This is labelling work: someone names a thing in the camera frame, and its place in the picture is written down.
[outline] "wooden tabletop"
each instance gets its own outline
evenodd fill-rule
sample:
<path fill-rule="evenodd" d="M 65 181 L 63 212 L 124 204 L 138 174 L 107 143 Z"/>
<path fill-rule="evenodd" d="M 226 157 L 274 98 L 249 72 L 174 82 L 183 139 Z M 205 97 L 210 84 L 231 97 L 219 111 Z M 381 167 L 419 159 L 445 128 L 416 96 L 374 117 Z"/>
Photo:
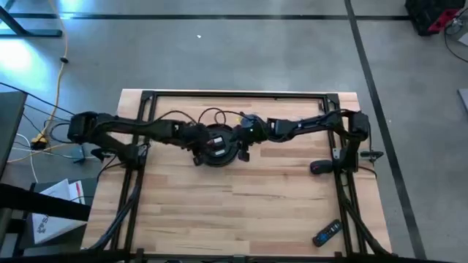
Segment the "wooden tabletop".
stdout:
<path fill-rule="evenodd" d="M 123 90 L 117 114 L 136 118 L 142 90 Z M 355 93 L 339 93 L 341 108 L 359 110 Z M 158 97 L 156 117 L 181 110 L 196 120 L 207 107 L 255 113 L 261 118 L 300 119 L 322 114 L 318 100 L 216 97 Z M 167 118 L 186 120 L 171 114 Z M 214 113 L 203 123 L 213 123 Z M 234 126 L 238 116 L 227 115 Z M 131 136 L 115 134 L 124 142 Z M 325 131 L 285 143 L 250 148 L 250 162 L 235 160 L 222 168 L 195 167 L 192 154 L 152 143 L 148 152 L 132 250 L 149 254 L 332 256 L 344 252 L 342 232 L 321 248 L 311 238 L 340 218 L 334 176 L 311 176 L 311 161 L 330 159 Z M 362 161 L 360 165 L 370 167 Z M 355 187 L 361 216 L 372 234 L 391 250 L 373 174 L 360 169 Z M 94 244 L 116 215 L 124 170 L 112 168 L 99 179 L 83 247 Z M 358 245 L 350 224 L 353 248 Z M 127 223 L 119 240 L 123 248 Z"/>

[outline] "floor stripe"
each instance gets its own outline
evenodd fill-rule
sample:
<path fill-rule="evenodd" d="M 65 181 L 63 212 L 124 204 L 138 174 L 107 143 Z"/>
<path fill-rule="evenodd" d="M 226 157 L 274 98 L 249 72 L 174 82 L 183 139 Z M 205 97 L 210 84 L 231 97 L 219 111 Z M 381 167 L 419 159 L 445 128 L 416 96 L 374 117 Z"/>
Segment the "floor stripe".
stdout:
<path fill-rule="evenodd" d="M 4 5 L 4 9 L 6 11 L 9 11 L 10 9 L 12 9 L 13 7 L 13 4 L 15 4 L 16 0 L 8 0 L 8 2 Z"/>
<path fill-rule="evenodd" d="M 393 175 L 393 179 L 396 184 L 396 191 L 400 199 L 401 208 L 403 210 L 404 220 L 407 224 L 409 238 L 411 241 L 412 249 L 417 259 L 426 259 L 426 252 L 424 251 L 423 242 L 421 240 L 418 225 L 416 224 L 415 214 L 413 213 L 410 197 L 407 192 L 407 188 L 404 185 L 403 175 L 401 173 L 398 159 L 396 158 L 395 148 L 392 143 L 390 131 L 388 130 L 387 121 L 380 103 L 379 95 L 375 86 L 374 78 L 372 77 L 371 67 L 367 60 L 366 51 L 364 50 L 363 41 L 361 39 L 361 33 L 359 32 L 358 22 L 355 19 L 354 11 L 350 0 L 344 0 L 346 10 L 349 15 L 352 35 L 354 36 L 356 48 L 358 49 L 359 59 L 363 67 L 364 77 L 366 78 L 367 87 L 369 88 L 369 94 L 371 96 L 372 105 L 374 106 L 375 115 L 379 124 L 380 132 L 382 134 L 383 144 L 387 152 L 388 162 L 390 163 L 390 169 Z"/>
<path fill-rule="evenodd" d="M 55 14 L 10 13 L 14 18 L 54 19 Z M 348 20 L 347 15 L 113 15 L 62 12 L 65 19 L 78 20 Z M 360 15 L 357 20 L 409 20 L 405 15 Z"/>

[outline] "gray floor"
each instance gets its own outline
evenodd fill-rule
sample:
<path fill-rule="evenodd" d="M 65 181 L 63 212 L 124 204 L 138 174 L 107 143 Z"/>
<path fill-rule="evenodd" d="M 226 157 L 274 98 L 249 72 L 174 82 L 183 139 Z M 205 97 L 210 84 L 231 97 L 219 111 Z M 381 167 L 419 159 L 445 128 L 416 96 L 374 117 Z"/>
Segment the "gray floor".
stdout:
<path fill-rule="evenodd" d="M 62 2 L 61 11 L 110 14 L 346 14 L 342 0 Z M 405 15 L 403 3 L 352 0 L 357 15 Z M 51 12 L 46 0 L 17 0 L 10 11 Z M 54 20 L 20 23 L 59 27 Z M 114 113 L 122 88 L 354 91 L 371 116 L 374 147 L 383 150 L 347 21 L 65 20 L 65 25 L 70 64 L 60 105 L 71 111 Z M 358 25 L 428 258 L 466 261 L 468 115 L 456 90 L 467 88 L 468 64 L 449 54 L 442 35 L 421 38 L 409 22 Z M 468 57 L 468 47 L 451 44 Z M 60 39 L 1 39 L 0 81 L 52 102 L 63 49 Z M 33 99 L 28 103 L 50 110 Z M 45 119 L 30 109 L 26 114 L 37 126 Z M 36 135 L 26 120 L 20 132 Z M 23 154 L 14 151 L 10 158 Z M 87 178 L 99 169 L 96 161 L 82 167 L 59 157 L 34 161 L 40 181 Z M 385 158 L 377 172 L 393 250 L 412 256 Z M 9 165 L 2 181 L 27 187 L 33 181 L 29 162 Z"/>

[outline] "black remote control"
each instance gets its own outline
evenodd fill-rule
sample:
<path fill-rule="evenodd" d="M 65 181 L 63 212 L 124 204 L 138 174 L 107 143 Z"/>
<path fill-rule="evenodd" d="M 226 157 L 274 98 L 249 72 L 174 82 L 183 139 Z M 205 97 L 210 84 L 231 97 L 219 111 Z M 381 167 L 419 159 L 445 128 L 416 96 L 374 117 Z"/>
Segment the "black remote control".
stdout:
<path fill-rule="evenodd" d="M 329 225 L 322 229 L 312 238 L 312 242 L 318 248 L 329 241 L 336 233 L 341 230 L 341 222 L 338 219 L 333 220 Z"/>

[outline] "white cable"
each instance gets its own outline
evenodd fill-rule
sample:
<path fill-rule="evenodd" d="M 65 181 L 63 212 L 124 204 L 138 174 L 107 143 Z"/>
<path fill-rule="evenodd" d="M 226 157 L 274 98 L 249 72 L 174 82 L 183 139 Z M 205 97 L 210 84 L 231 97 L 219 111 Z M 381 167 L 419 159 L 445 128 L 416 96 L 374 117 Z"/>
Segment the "white cable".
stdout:
<path fill-rule="evenodd" d="M 22 134 L 16 134 L 16 135 L 18 135 L 19 137 L 22 137 L 28 143 L 29 147 L 31 147 L 31 143 L 29 142 L 28 138 L 26 138 L 26 136 Z M 36 171 L 34 171 L 34 163 L 32 161 L 32 155 L 30 155 L 29 158 L 31 159 L 32 175 L 34 175 L 34 179 L 36 179 L 36 183 L 38 183 L 39 181 L 37 180 Z"/>
<path fill-rule="evenodd" d="M 43 150 L 29 150 L 29 149 L 15 148 L 15 147 L 12 147 L 12 150 L 22 150 L 22 151 L 27 151 L 29 153 L 39 153 L 40 152 L 40 153 L 44 153 L 44 154 L 47 154 L 47 155 L 61 156 L 61 157 L 65 157 L 65 158 L 68 158 L 68 159 L 79 159 L 78 157 L 73 157 L 73 156 L 68 156 L 68 155 L 63 155 L 63 154 L 48 153 L 48 152 L 43 151 Z M 85 157 L 85 159 L 96 159 L 96 157 L 87 156 L 87 157 Z"/>

